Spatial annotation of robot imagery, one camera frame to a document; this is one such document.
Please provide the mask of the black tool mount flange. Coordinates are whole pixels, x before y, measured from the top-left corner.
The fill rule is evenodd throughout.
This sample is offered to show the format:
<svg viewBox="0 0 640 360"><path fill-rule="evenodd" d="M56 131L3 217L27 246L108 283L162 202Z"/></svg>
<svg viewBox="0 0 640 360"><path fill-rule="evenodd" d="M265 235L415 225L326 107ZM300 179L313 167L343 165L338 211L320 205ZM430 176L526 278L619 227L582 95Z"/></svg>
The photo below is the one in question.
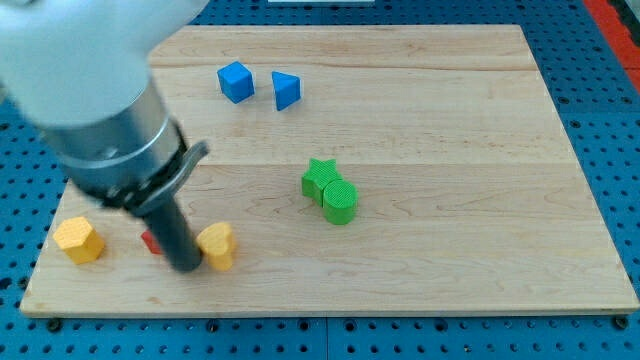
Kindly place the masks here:
<svg viewBox="0 0 640 360"><path fill-rule="evenodd" d="M209 147L205 141L187 147L179 124L170 121L169 126L176 131L178 138L177 152L169 162L144 181L128 187L110 188L101 200L102 207L123 208L135 217L142 217L174 199L198 162L209 153Z"/></svg>

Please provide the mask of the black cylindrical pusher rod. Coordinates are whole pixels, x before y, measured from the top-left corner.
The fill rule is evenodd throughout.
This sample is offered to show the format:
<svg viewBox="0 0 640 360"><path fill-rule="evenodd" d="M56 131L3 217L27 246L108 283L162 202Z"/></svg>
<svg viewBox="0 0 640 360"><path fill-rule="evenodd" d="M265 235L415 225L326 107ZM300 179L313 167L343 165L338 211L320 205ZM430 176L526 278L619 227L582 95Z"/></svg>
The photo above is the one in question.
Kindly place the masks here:
<svg viewBox="0 0 640 360"><path fill-rule="evenodd" d="M188 273L201 264L201 250L173 198L144 214L142 219L175 271Z"/></svg>

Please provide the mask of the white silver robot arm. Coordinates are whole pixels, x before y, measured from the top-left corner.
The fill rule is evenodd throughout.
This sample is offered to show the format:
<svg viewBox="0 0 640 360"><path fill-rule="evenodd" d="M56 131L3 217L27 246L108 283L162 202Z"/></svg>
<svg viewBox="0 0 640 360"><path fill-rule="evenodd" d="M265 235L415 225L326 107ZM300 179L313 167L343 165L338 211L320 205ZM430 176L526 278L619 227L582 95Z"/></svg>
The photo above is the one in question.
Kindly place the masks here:
<svg viewBox="0 0 640 360"><path fill-rule="evenodd" d="M1 82L73 184L142 219L170 265L202 255L175 194L208 151L189 145L148 57L204 0L5 1Z"/></svg>

